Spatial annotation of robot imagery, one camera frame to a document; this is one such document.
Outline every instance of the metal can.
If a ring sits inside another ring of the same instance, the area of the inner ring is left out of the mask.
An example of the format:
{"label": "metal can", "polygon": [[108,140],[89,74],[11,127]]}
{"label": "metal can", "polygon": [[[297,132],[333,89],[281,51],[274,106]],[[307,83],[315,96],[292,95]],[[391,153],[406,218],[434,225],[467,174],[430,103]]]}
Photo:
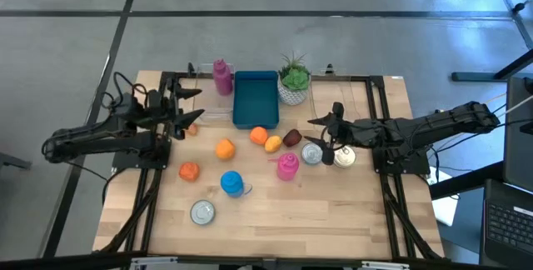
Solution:
{"label": "metal can", "polygon": [[215,217],[215,207],[207,200],[200,200],[191,207],[191,220],[198,225],[207,225]]}
{"label": "metal can", "polygon": [[340,168],[348,168],[356,162],[356,152],[348,146],[337,149],[333,162]]}
{"label": "metal can", "polygon": [[301,150],[301,158],[309,165],[317,165],[322,160],[322,149],[315,143],[310,142]]}

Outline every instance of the blue mug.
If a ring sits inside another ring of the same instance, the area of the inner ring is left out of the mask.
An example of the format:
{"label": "blue mug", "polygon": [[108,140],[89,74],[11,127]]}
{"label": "blue mug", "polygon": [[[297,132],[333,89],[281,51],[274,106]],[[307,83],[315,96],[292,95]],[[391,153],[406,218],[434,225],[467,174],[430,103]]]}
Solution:
{"label": "blue mug", "polygon": [[222,190],[227,193],[229,197],[239,198],[243,194],[246,195],[252,190],[252,185],[250,189],[244,191],[245,183],[242,181],[241,174],[236,171],[228,171],[222,175],[220,178],[220,185]]}

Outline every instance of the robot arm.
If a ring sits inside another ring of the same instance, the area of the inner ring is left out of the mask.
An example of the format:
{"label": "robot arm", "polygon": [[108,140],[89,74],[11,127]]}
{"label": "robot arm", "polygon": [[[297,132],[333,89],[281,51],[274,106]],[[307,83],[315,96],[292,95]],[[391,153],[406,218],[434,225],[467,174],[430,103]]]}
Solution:
{"label": "robot arm", "polygon": [[[485,104],[469,102],[445,112],[404,119],[359,119],[348,122],[342,119],[342,103],[333,103],[332,112],[309,123],[325,126],[320,139],[306,137],[322,148],[322,162],[333,164],[334,151],[351,145],[359,148],[378,148],[384,162],[401,164],[413,157],[426,156],[434,142],[457,133],[489,133],[500,121]],[[325,132],[330,141],[324,140]]]}
{"label": "robot arm", "polygon": [[[187,129],[203,110],[183,113],[179,98],[191,98],[202,90],[184,89],[173,79],[167,81],[170,96],[150,90],[145,107],[130,93],[115,98],[106,120],[93,125],[57,130],[42,145],[42,154],[50,163],[63,163],[80,155],[94,153],[136,153],[141,158],[157,158],[165,138],[156,134],[158,124],[171,124],[172,136],[184,138]],[[137,128],[146,131],[137,132]]]}

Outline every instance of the plastic toy fruit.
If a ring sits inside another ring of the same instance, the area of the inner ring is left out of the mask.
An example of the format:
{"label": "plastic toy fruit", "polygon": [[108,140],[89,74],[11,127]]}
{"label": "plastic toy fruit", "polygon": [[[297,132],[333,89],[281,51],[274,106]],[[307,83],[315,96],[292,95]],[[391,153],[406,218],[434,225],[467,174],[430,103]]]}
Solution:
{"label": "plastic toy fruit", "polygon": [[250,132],[250,140],[255,144],[263,145],[268,139],[268,132],[263,127],[255,127]]}
{"label": "plastic toy fruit", "polygon": [[283,144],[287,147],[292,147],[298,144],[301,140],[301,134],[297,129],[291,129],[283,138]]}
{"label": "plastic toy fruit", "polygon": [[200,167],[194,162],[185,162],[180,167],[180,178],[193,183],[200,175]]}
{"label": "plastic toy fruit", "polygon": [[281,147],[281,137],[272,136],[269,137],[265,142],[265,150],[268,153],[276,152]]}
{"label": "plastic toy fruit", "polygon": [[186,132],[190,134],[191,136],[196,136],[198,133],[198,126],[193,123],[189,125],[189,128],[186,130]]}
{"label": "plastic toy fruit", "polygon": [[235,145],[228,139],[222,139],[217,144],[217,157],[220,159],[230,159],[235,155]]}

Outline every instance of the concrete floor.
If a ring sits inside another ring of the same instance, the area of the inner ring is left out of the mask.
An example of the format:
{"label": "concrete floor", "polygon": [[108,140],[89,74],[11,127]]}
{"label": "concrete floor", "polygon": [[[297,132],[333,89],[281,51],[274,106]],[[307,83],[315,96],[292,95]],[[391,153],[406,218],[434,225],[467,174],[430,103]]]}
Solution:
{"label": "concrete floor", "polygon": [[[122,10],[126,0],[0,0],[1,10]],[[133,10],[350,10],[505,11],[502,0],[134,0]],[[533,6],[522,12],[533,33]],[[40,254],[67,173],[43,160],[40,146],[54,130],[83,124],[106,61],[117,17],[0,17],[0,151],[33,162],[30,172],[0,171],[0,260]],[[129,18],[114,71],[185,70],[188,62],[224,57],[237,69],[278,69],[280,53],[306,53],[310,69],[328,63],[351,73],[405,77],[415,117],[435,108],[484,102],[504,83],[451,82],[454,71],[493,72],[527,50],[507,19],[338,17],[135,17]],[[114,87],[109,90],[115,93]],[[504,98],[491,103],[499,107]],[[441,154],[441,164],[479,168],[501,160],[503,130]],[[85,166],[109,176],[111,155]],[[445,170],[452,175],[462,172]],[[89,253],[102,208],[102,181],[83,173],[58,255]],[[462,198],[454,227],[442,237],[471,234],[458,219],[472,216],[479,194]],[[446,254],[476,262],[470,251],[445,243]]]}

